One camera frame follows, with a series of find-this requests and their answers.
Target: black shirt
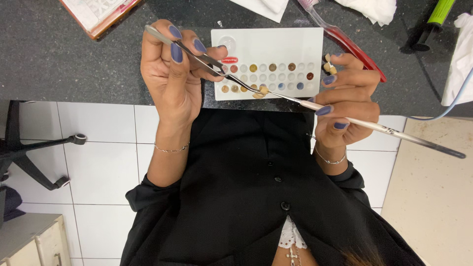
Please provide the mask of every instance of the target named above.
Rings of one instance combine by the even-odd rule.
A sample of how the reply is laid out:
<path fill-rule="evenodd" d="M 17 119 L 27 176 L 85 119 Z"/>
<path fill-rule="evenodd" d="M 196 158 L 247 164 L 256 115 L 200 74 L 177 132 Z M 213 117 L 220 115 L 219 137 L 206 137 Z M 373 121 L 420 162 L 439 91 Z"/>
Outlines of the black shirt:
<path fill-rule="evenodd" d="M 327 176 L 310 154 L 314 115 L 202 109 L 182 178 L 144 177 L 126 194 L 137 212 L 122 266 L 271 265 L 290 215 L 319 265 L 342 252 L 424 265 L 369 206 L 350 163 Z"/>

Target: white tile floor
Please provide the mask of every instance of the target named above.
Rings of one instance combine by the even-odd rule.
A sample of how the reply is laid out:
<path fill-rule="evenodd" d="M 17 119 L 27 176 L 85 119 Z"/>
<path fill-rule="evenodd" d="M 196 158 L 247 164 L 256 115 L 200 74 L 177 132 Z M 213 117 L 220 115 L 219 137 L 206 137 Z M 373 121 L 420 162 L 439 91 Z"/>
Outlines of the white tile floor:
<path fill-rule="evenodd" d="M 0 102 L 0 137 L 4 137 L 8 101 Z M 21 210 L 61 213 L 65 217 L 73 266 L 118 266 L 134 212 L 126 191 L 139 184 L 153 152 L 159 117 L 153 106 L 36 102 L 20 105 L 23 143 L 85 134 L 83 146 L 65 144 L 28 153 L 54 182 L 71 184 L 49 191 L 17 166 L 6 185 L 23 198 Z M 405 118 L 382 116 L 380 124 L 402 131 Z M 396 138 L 374 132 L 348 147 L 348 158 L 365 179 L 365 191 L 381 212 L 399 147 Z"/>

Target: red label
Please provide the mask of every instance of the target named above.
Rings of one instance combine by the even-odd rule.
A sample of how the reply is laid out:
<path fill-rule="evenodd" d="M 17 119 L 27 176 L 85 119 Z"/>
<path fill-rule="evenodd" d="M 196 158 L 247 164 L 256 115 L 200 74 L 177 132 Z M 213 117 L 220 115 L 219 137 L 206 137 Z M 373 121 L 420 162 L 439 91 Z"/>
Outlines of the red label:
<path fill-rule="evenodd" d="M 229 57 L 225 57 L 221 61 L 224 64 L 234 64 L 234 63 L 238 62 L 238 58 L 233 57 L 233 56 L 229 56 Z"/>

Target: woman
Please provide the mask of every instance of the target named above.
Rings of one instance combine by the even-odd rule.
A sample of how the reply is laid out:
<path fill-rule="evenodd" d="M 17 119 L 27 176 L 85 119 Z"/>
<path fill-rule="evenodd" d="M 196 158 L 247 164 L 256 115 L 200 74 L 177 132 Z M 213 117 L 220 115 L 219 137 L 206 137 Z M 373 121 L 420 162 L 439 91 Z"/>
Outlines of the woman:
<path fill-rule="evenodd" d="M 195 55 L 227 56 L 167 20 L 153 26 Z M 379 74 L 350 54 L 331 60 L 345 70 L 311 99 L 325 105 L 311 155 L 313 115 L 201 109 L 200 78 L 223 78 L 145 32 L 141 73 L 160 121 L 148 173 L 126 195 L 137 215 L 121 265 L 423 265 L 346 158 L 372 131 L 344 117 L 378 121 Z"/>

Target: green tube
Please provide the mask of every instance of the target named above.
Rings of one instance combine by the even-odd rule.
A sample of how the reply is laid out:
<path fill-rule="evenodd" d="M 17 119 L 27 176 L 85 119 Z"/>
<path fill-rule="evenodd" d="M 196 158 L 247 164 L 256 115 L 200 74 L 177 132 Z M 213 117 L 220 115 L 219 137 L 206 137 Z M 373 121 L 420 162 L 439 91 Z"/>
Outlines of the green tube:
<path fill-rule="evenodd" d="M 455 0 L 438 0 L 434 12 L 432 12 L 432 15 L 430 15 L 427 23 L 434 23 L 437 26 L 442 26 L 445 19 L 447 18 L 448 13 L 452 9 L 454 2 Z"/>

